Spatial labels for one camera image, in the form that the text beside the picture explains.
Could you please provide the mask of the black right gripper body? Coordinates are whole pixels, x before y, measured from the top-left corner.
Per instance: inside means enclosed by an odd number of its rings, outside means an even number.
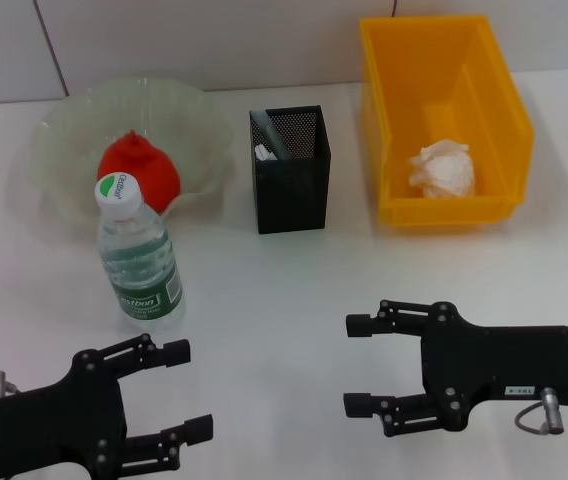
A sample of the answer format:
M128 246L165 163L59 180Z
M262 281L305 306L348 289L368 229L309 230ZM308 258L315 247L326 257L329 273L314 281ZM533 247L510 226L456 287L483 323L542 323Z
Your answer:
M485 401L541 400L555 392L568 406L568 327L483 327L448 302L428 307L421 333L429 418L422 430L464 430Z

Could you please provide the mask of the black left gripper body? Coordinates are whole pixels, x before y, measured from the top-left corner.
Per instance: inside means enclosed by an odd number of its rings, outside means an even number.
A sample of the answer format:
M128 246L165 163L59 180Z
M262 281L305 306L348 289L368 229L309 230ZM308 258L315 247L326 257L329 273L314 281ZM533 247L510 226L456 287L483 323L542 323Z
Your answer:
M80 352L57 383L0 398L0 479L59 463L116 479L125 437L111 362L98 350Z

